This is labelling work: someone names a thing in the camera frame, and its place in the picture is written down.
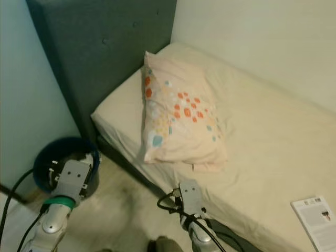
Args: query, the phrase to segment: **paper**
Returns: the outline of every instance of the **paper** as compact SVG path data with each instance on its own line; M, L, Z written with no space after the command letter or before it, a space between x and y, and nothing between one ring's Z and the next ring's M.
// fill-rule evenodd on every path
M315 249L336 252L336 219L325 199L314 197L291 204Z

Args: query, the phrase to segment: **gray headboard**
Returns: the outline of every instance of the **gray headboard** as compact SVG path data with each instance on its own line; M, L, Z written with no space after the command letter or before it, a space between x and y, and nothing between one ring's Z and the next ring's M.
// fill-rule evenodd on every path
M90 115L170 43L176 0L27 0L52 70L81 135L96 141Z

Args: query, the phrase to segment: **floor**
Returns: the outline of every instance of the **floor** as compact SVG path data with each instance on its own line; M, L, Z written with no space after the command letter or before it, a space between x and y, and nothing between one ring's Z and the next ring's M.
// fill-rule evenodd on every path
M160 235L177 241L184 252L192 251L179 217L157 208L158 199L146 187L107 157L102 157L99 169L99 187L93 196L73 210L58 252L96 252L104 248L117 252L146 252L148 241ZM2 252L16 251L46 198L47 195L41 193L26 206L13 205L6 221ZM227 252L235 251L226 244L223 246Z

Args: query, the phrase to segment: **blue trash bin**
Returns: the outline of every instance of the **blue trash bin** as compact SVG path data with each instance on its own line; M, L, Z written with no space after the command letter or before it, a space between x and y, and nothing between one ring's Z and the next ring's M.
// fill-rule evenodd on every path
M62 172L64 164L70 159L81 160L88 153L93 157L93 166L86 179L88 187L82 193L85 197L91 196L99 185L98 167L100 157L95 145L83 138L62 138L43 148L34 162L33 176L35 183L44 192L51 193L57 185L54 178ZM49 168L52 168L54 172L50 173Z

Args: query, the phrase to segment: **wire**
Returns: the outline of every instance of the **wire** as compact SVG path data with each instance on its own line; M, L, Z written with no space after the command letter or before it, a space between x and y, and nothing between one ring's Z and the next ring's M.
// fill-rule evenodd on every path
M219 234L219 235L225 236L227 238L230 238L231 240L233 240L237 244L237 246L239 247L239 249L240 249L241 252L245 252L244 249L243 249L243 247L240 245L239 241L235 237L233 237L233 236L231 236L229 234L224 234L222 232L215 232L215 233L217 235Z
M216 237L205 227L203 226L198 220L196 220L196 218L193 215L189 215L187 213L185 213L184 211L176 208L172 208L172 207L167 207L167 206L163 206L160 203L166 199L173 196L173 193L169 193L164 195L163 197L161 197L158 201L157 201L157 205L159 208L164 209L164 210L168 210L170 214L172 213L179 213L181 215L186 216L187 218L191 218L192 221L194 223L196 223L204 232L206 232L208 234L208 236L210 236L210 238L214 241L214 243L217 245L217 247L222 251L222 252L226 252L226 250L221 246L221 244L219 243L219 241L216 239Z
M20 252L21 251L21 248L23 246L23 243L25 242L25 239L27 237L27 235L29 234L30 230L32 229L32 227L35 226L35 224L38 222L38 220L41 218L43 213L39 213L39 215L36 217L36 219L33 221L33 223L31 223L31 225L29 226L29 228L26 230L25 234L23 235L22 239L21 239L21 242L20 242L20 245L19 247L17 248L17 252Z
M4 233L4 227L5 227L6 216L7 216L10 200L12 199L12 197L15 193L15 190L18 188L18 186L21 184L21 182L32 172L33 172L33 169L30 169L25 174L23 174L22 177L15 183L15 185L13 186L12 190L10 191L10 193L7 197L5 207L4 207L4 211L2 213L1 224L0 224L0 247L1 247L2 235Z

